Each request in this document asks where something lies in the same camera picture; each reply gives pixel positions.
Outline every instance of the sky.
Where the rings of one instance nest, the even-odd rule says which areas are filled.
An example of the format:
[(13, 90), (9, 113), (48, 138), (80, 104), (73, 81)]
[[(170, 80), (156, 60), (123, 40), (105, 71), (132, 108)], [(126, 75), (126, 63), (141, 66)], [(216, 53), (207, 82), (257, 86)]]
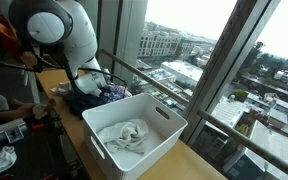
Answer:
[[(217, 40), (236, 0), (148, 0), (146, 21)], [(288, 58), (288, 0), (281, 0), (257, 41)]]

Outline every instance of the white plastic basket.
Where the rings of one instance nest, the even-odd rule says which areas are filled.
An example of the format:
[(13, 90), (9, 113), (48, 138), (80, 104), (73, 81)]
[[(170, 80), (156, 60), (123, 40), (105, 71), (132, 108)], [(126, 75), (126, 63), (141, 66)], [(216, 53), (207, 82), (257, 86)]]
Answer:
[[(107, 179), (136, 179), (171, 149), (187, 122), (148, 94), (140, 94), (88, 109), (84, 118), (85, 142)], [(125, 149), (110, 153), (97, 133), (116, 123), (145, 120), (149, 134), (143, 142), (144, 154)]]

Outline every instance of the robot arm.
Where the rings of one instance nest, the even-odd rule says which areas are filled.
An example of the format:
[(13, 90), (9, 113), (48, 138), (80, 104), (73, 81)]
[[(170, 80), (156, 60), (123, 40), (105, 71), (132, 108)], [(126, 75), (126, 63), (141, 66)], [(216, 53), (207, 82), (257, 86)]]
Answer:
[(78, 76), (78, 68), (100, 70), (97, 41), (84, 8), (74, 0), (0, 0), (2, 14), (18, 35), (31, 42), (64, 44), (65, 71), (74, 90), (89, 94), (106, 85), (101, 73)]

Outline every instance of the city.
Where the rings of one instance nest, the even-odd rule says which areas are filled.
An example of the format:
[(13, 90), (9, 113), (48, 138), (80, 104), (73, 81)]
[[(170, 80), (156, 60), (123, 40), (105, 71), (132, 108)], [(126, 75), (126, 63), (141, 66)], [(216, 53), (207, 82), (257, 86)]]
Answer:
[[(280, 143), (288, 144), (288, 59), (262, 51), (264, 43), (257, 42), (251, 49), (212, 115), (288, 162), (288, 148)], [(189, 100), (215, 44), (205, 37), (146, 22), (136, 68)], [(131, 91), (149, 93), (179, 114), (185, 110), (136, 75)], [(288, 179), (208, 122), (192, 148), (229, 179), (246, 174), (252, 174), (251, 179)]]

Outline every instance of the wooden countertop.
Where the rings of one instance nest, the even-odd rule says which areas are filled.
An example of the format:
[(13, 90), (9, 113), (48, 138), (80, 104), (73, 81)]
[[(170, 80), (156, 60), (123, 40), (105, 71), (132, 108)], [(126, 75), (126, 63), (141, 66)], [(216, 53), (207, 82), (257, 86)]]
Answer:
[[(36, 74), (48, 98), (56, 100), (56, 112), (62, 119), (63, 127), (70, 139), (80, 162), (90, 179), (105, 179), (103, 172), (84, 143), (83, 124), (78, 117), (72, 115), (68, 106), (60, 96), (54, 95), (50, 89), (59, 82), (67, 81), (63, 70), (49, 70)], [(182, 141), (178, 140), (159, 161), (148, 169), (139, 179), (225, 179), (205, 160), (198, 156)]]

